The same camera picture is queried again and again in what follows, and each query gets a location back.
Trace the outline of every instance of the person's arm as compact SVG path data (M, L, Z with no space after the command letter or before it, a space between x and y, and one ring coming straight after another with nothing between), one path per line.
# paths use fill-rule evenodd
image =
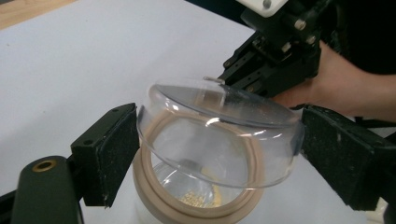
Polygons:
M321 43L318 75L274 97L284 106L319 105L345 116L396 121L396 75L360 70Z

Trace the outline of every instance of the white table surface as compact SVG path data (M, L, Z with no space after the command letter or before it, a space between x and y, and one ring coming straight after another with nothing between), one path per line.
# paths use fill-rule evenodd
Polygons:
M109 109L141 105L159 77L218 77L251 34L182 0L78 0L0 31L0 195L39 158L70 145ZM131 170L113 207L86 223L136 223ZM241 223L366 223L302 157Z

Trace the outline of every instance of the black metal bracket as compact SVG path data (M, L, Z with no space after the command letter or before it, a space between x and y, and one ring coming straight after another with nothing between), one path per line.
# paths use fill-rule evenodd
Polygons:
M329 109L308 105L302 154L354 210L375 210L379 197L396 206L396 141Z
M0 224L83 223L88 206L111 206L139 149L135 104L111 109L72 145L66 159L33 161L18 188L0 197Z

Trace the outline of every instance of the clear plastic bowl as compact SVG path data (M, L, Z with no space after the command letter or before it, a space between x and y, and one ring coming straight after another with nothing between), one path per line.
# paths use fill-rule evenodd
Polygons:
M273 186L290 174L304 137L299 117L284 106L196 79L152 85L137 129L165 188L169 176L195 185L179 174L232 189Z

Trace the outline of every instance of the beige rubber ring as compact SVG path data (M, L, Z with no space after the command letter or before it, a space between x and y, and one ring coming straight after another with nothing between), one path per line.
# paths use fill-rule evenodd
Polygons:
M146 130L149 141L157 137L167 124L175 119L188 118L205 121L205 117L196 117L184 113L172 113L165 111L161 113ZM234 127L217 123L221 128L233 133L240 133ZM260 146L251 139L245 139L248 157L248 181L263 181L262 150ZM154 173L151 163L151 151L145 144L134 156L134 184L139 197L152 215L162 223L236 223L247 216L262 197L263 189L244 189L230 203L214 208L200 208L184 204L180 200L170 195L159 183Z

